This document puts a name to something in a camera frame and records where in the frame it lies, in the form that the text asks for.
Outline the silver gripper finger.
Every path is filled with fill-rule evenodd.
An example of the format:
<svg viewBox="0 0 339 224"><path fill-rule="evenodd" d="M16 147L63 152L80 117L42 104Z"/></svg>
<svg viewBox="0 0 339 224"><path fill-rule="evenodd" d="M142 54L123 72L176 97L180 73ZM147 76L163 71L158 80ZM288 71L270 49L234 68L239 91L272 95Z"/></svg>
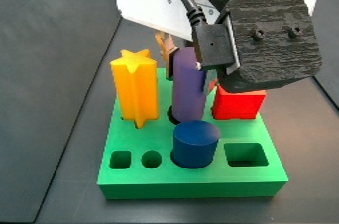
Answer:
<svg viewBox="0 0 339 224"><path fill-rule="evenodd" d="M218 73L214 70L208 70L206 73L204 81L204 94L208 95L215 88L218 82Z"/></svg>

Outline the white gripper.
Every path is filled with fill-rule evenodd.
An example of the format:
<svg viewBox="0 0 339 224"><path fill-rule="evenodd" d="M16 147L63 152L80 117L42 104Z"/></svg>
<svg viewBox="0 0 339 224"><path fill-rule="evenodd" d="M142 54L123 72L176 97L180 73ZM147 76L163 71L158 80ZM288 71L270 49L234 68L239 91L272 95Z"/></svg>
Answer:
<svg viewBox="0 0 339 224"><path fill-rule="evenodd" d="M308 13L312 13L316 0L304 0L304 2ZM192 40L192 30L183 2L180 0L116 0L116 6L124 19L162 31L155 34L155 40L166 62L166 79L171 80L174 56L179 50L172 35Z"/></svg>

